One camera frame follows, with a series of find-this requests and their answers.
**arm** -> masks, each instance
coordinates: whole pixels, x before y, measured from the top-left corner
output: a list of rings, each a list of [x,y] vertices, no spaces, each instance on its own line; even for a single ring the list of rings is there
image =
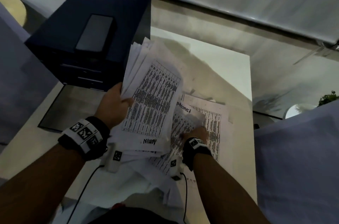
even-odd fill
[[[121,85],[108,90],[94,115],[109,129],[125,118],[133,104],[132,98],[121,100]],[[55,145],[0,187],[0,220],[47,223],[84,164],[78,151]]]
[[[184,140],[197,137],[206,143],[208,132],[197,128],[184,134]],[[201,201],[211,223],[269,224],[243,187],[212,156],[197,153],[193,159]]]

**green plant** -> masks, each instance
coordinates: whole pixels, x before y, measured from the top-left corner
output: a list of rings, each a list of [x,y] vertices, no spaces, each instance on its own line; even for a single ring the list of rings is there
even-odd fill
[[[328,104],[328,103],[330,103],[332,101],[337,100],[338,98],[339,98],[339,96],[336,95],[336,92],[332,91],[331,94],[326,94],[322,98],[320,98],[318,106],[322,106],[324,104]]]

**person's right arm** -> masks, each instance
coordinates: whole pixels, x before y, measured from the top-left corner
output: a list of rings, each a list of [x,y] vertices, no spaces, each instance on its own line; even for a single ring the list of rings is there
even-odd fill
[[[208,132],[204,127],[197,128],[184,134],[184,142],[191,137],[206,143]],[[269,224],[245,189],[212,156],[197,153],[193,159],[193,171],[201,201],[212,224]]]

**black wristband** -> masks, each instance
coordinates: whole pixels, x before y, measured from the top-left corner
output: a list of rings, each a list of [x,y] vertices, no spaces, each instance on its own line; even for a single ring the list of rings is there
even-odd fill
[[[212,156],[210,149],[199,138],[189,138],[184,144],[182,153],[182,162],[187,165],[190,171],[193,170],[193,159],[197,153],[203,153]]]
[[[107,151],[107,139],[109,137],[109,128],[98,118],[91,116],[86,118],[88,122],[90,122],[96,129],[99,134],[94,134],[90,136],[89,139],[84,139],[83,143],[87,143],[90,150],[85,153],[82,149],[81,145],[79,145],[73,138],[68,136],[67,134],[63,134],[59,139],[59,144],[67,150],[76,150],[78,153],[83,157],[84,160],[90,161],[101,157]],[[98,142],[97,138],[94,136],[101,136],[102,140]]]

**hand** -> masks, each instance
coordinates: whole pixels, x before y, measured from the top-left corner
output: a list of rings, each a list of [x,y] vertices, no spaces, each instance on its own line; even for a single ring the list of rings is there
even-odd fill
[[[102,120],[111,129],[122,122],[127,115],[127,110],[134,103],[133,98],[121,100],[122,82],[116,84],[101,99],[95,117]]]
[[[199,127],[199,128],[193,129],[189,133],[182,134],[183,144],[186,142],[186,140],[192,137],[199,138],[204,142],[204,144],[206,144],[207,139],[209,137],[209,133],[207,132],[205,127]]]

